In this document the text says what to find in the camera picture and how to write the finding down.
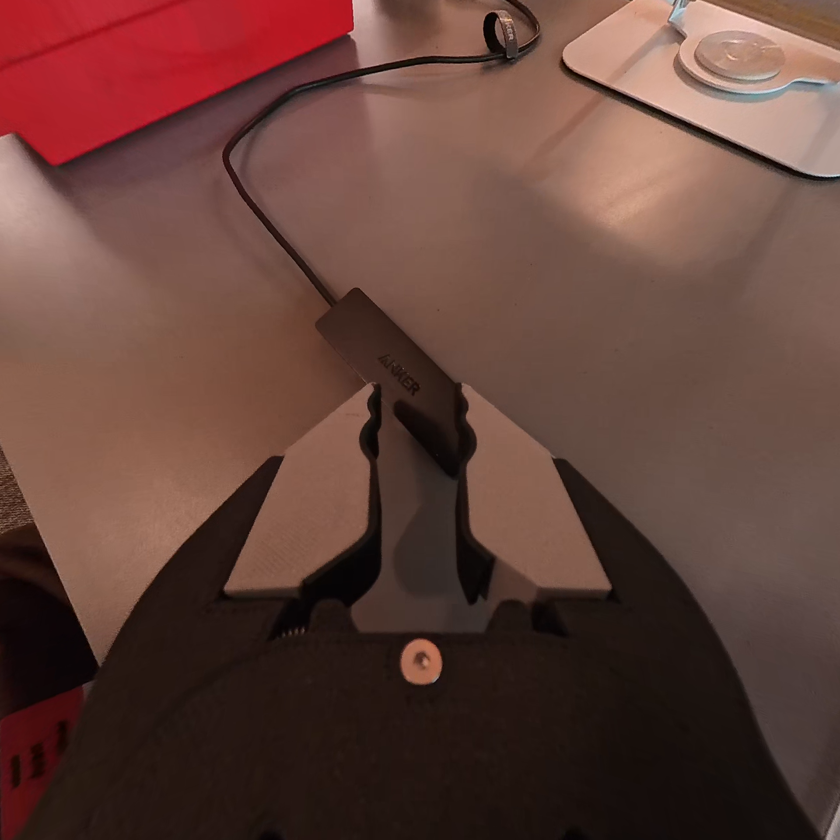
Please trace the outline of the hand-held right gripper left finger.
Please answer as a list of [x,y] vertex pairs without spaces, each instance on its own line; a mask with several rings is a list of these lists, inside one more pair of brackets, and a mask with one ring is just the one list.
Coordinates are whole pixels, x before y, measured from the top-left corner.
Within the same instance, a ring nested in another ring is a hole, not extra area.
[[372,588],[382,568],[381,425],[380,386],[365,385],[289,447],[227,596],[350,607]]

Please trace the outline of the red slotted crate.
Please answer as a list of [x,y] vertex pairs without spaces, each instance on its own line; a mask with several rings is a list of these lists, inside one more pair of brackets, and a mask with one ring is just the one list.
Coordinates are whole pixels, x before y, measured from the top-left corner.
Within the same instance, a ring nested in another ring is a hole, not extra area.
[[2,720],[2,838],[16,837],[49,787],[85,699],[79,686]]

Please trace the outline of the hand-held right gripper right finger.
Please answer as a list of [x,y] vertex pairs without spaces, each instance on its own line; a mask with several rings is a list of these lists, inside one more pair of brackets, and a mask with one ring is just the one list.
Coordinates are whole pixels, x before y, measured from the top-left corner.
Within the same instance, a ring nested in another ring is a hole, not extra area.
[[460,386],[456,568],[468,604],[601,600],[612,585],[550,451]]

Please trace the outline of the slim black USB hub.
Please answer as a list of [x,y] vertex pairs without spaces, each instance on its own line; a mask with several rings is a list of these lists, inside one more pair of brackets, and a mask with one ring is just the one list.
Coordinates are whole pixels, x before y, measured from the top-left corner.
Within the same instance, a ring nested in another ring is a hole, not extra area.
[[447,476],[463,459],[460,385],[359,288],[316,321],[316,328],[381,398]]

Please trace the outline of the red plastic bin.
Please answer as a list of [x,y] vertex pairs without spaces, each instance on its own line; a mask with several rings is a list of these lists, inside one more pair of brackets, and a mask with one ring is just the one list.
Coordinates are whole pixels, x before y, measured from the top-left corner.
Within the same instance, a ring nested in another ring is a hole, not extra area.
[[2,1],[1,133],[63,164],[353,27],[351,1]]

